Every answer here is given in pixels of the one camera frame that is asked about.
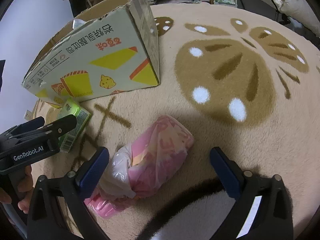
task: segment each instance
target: white strip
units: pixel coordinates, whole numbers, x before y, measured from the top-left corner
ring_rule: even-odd
[[[241,236],[246,235],[249,232],[249,230],[250,230],[250,228],[252,226],[252,223],[254,221],[254,218],[257,215],[261,199],[262,199],[262,196],[256,196],[254,198],[252,206],[251,206],[250,211],[249,211],[249,214],[248,214],[247,218],[245,219],[245,222],[244,222],[244,224],[243,224],[238,236],[236,237],[236,239],[241,237]]]

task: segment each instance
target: blue gripper pad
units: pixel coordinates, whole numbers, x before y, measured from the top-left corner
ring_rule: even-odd
[[[81,165],[76,175],[76,184],[78,185],[80,199],[85,200],[91,197],[108,163],[108,149],[99,147],[91,159]]]
[[[219,147],[215,147],[210,151],[210,162],[228,196],[238,200],[241,195],[241,182],[232,171],[234,167],[231,167],[231,161]]]

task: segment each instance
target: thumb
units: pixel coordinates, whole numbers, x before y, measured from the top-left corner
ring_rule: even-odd
[[[10,196],[2,188],[0,188],[0,202],[3,204],[11,204]]]

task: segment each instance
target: screw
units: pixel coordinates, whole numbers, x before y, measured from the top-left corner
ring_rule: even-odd
[[[46,178],[47,178],[46,176],[41,175],[41,176],[38,178],[38,180],[39,180],[39,181],[43,181],[43,180],[45,180]]]
[[[72,178],[72,177],[75,176],[75,174],[76,174],[75,171],[69,171],[69,172],[67,173],[67,176],[68,176],[68,178]]]
[[[277,180],[277,181],[281,181],[281,176],[280,175],[278,175],[278,174],[276,174],[276,175],[274,175],[274,177],[275,177],[275,179]]]
[[[244,176],[246,176],[248,178],[252,177],[252,172],[251,171],[244,171],[243,174],[244,174]]]

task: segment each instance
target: green package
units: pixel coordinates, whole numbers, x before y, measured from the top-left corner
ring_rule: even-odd
[[[84,127],[85,123],[90,117],[90,113],[78,105],[77,102],[73,101],[71,98],[69,98],[62,109],[60,110],[60,113],[58,114],[58,119],[65,117],[69,114],[73,114],[77,118],[77,126],[70,132],[62,135],[59,138],[59,147],[61,152],[68,153],[73,145],[73,143],[76,141],[80,131]]]

